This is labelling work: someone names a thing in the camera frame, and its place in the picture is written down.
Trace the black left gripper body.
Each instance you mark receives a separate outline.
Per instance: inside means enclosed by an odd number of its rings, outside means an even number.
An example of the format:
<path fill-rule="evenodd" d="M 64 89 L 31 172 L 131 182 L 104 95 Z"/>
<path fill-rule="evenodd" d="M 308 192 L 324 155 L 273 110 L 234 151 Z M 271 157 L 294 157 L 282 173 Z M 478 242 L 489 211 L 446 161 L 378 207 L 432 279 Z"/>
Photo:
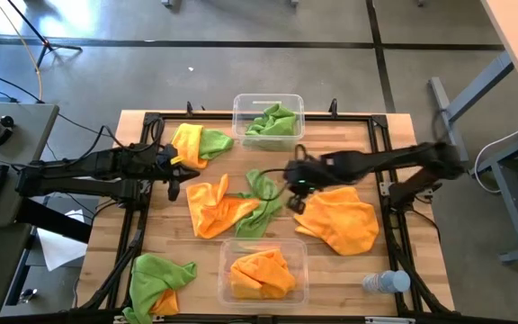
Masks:
<path fill-rule="evenodd" d="M 179 163 L 174 162 L 178 151 L 172 144 L 154 144 L 148 148 L 148 152 L 153 158 L 149 180 L 181 183 Z"/>

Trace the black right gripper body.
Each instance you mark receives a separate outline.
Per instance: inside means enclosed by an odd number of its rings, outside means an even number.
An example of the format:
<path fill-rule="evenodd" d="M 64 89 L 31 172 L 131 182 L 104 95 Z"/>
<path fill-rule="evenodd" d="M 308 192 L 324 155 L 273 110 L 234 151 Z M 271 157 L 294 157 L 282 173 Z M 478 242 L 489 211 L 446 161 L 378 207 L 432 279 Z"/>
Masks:
<path fill-rule="evenodd" d="M 283 171 L 283 179 L 294 194 L 312 194 L 329 186 L 326 166 L 312 157 L 290 160 Z"/>

